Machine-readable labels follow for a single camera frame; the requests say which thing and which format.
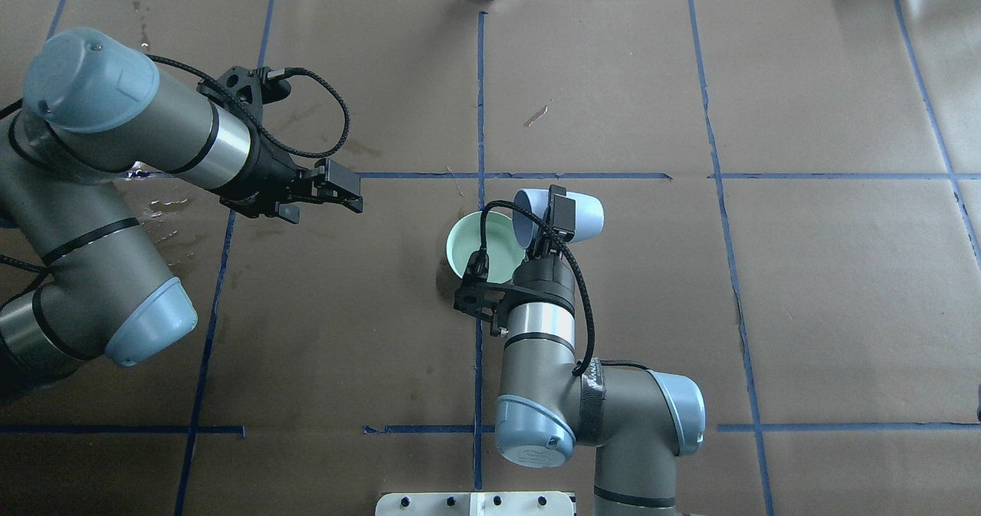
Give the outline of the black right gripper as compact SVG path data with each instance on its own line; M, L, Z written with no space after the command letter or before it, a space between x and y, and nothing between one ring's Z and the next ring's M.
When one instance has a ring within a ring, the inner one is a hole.
M517 309L524 305L544 303L574 314L576 279L571 268L557 257L574 238L576 218L574 199L568 197L564 187L551 185L542 217L544 227L537 233L538 259L519 264L509 282L495 283L488 281L487 250L473 251L453 294L453 309L489 323L494 337L502 330L515 330Z

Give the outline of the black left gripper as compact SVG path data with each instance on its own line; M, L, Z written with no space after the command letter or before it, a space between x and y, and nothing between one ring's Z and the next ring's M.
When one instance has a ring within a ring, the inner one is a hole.
M205 76L199 81L198 92L216 110L214 134L198 167L218 182L207 191L248 218L266 216L291 225L298 225L302 204L339 205L362 213L358 173L319 153L305 153L315 159L314 168L298 166L294 157L299 150L274 138L262 123L266 105L287 99L290 79L297 74L296 67L234 66L220 78Z

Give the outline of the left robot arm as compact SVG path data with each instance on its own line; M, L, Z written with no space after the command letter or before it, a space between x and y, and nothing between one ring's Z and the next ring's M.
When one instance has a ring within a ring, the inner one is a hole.
M333 148L297 150L263 126L296 76L339 104ZM361 213L360 177L333 160L350 124L346 101L304 67L232 66L215 78L96 29L49 38L2 111L2 224L40 258L38 278L2 306L2 403L100 357L130 368L196 327L181 279L115 185L134 163L245 218L298 223L300 204Z

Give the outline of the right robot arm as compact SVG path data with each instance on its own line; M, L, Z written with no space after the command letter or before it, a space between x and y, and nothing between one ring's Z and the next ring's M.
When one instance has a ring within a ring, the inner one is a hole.
M690 377L595 356L585 276L570 245L599 236L598 198L551 185L487 202L456 311L502 337L495 446L533 469L595 450L595 515L677 515L677 460L697 453L707 407Z

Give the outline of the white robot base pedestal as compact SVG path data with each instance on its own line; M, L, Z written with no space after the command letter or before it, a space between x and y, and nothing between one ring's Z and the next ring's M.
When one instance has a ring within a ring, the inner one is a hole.
M376 515L577 515L563 491L396 492L379 498Z

